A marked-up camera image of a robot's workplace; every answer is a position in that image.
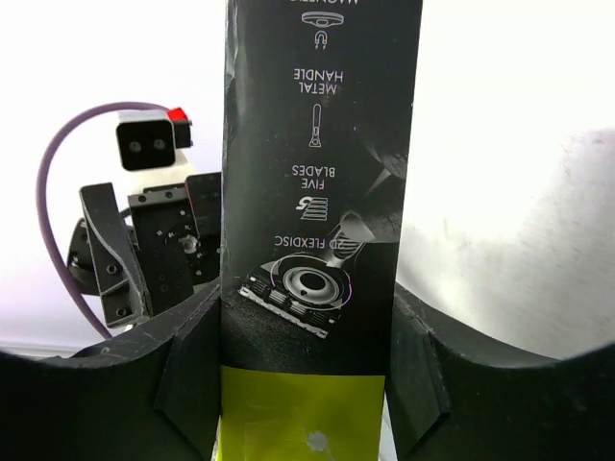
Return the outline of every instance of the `black cardboard package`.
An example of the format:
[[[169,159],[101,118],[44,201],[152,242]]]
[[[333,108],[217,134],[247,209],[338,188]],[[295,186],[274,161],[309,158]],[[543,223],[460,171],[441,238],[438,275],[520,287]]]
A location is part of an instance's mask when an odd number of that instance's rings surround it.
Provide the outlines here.
[[[378,458],[421,7],[229,3],[224,461]]]

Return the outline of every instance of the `metal handle icon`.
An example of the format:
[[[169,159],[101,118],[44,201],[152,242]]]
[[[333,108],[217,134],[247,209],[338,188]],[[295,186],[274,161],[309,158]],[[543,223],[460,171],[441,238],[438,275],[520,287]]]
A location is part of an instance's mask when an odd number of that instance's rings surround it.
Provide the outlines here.
[[[320,142],[321,115],[322,106],[320,104],[314,104],[311,115],[311,140],[309,141],[309,147],[322,147]]]

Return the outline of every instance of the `black robot bracket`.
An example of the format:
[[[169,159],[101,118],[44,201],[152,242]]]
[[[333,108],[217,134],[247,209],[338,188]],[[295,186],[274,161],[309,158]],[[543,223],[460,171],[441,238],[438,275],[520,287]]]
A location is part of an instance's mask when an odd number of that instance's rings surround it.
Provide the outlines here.
[[[220,190],[220,173],[195,175],[130,196],[120,212],[111,183],[82,188],[67,266],[100,297],[109,328],[145,322],[218,277]]]

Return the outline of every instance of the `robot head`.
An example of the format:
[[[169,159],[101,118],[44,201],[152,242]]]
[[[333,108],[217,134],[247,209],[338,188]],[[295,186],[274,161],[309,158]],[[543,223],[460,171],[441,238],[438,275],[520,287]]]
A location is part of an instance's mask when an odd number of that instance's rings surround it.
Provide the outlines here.
[[[125,170],[163,168],[175,163],[174,126],[164,110],[120,114],[115,132]]]

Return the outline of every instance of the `razor cartridge image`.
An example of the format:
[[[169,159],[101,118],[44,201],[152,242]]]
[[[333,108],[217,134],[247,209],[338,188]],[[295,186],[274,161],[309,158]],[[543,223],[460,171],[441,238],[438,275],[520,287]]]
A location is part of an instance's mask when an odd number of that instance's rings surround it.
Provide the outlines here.
[[[326,339],[353,295],[342,266],[362,248],[336,228],[323,255],[294,254],[263,264],[248,275],[239,294]]]

